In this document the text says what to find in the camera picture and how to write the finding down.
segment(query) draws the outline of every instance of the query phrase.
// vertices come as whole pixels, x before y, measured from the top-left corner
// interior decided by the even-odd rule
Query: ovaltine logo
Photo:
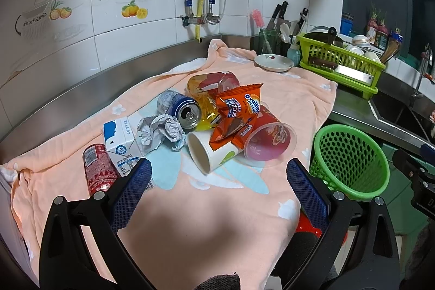
[[[245,95],[246,102],[248,103],[248,110],[250,113],[260,112],[260,98],[256,95]]]

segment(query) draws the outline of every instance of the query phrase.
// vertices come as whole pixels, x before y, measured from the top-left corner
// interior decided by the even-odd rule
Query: green plastic basket
[[[310,174],[350,199],[370,201],[387,188],[390,168],[379,145],[358,129],[333,124],[314,140]]]
[[[304,34],[298,35],[297,40],[301,44],[302,60],[299,65],[302,68],[314,71],[315,73],[337,83],[359,90],[362,92],[362,97],[367,100],[369,100],[374,94],[378,93],[376,84],[378,83],[382,71],[385,69],[385,64],[377,63],[363,55],[350,52],[344,48],[308,39],[304,37]],[[371,85],[367,85],[366,83],[336,73],[332,69],[315,66],[308,62],[309,57],[325,59],[345,67],[362,71],[363,73],[373,76],[373,82]]]

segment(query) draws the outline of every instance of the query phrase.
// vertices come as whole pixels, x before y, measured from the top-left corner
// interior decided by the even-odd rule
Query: crumpled paper
[[[0,174],[9,184],[12,184],[18,177],[18,172],[16,170],[7,169],[3,165],[0,165]]]
[[[157,149],[165,138],[174,143],[172,150],[180,151],[186,144],[186,134],[177,118],[170,115],[145,117],[139,121],[139,149],[142,156]]]

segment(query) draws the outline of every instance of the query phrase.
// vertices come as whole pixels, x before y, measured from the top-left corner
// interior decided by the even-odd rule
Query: white carton
[[[127,117],[104,124],[106,150],[121,176],[127,176],[142,157]]]

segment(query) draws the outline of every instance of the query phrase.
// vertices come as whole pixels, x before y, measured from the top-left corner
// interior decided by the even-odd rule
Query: stainless steel sink
[[[404,103],[379,92],[371,98],[371,104],[379,119],[417,135],[426,141],[435,143],[431,137],[431,130],[434,126],[432,122],[414,112]]]

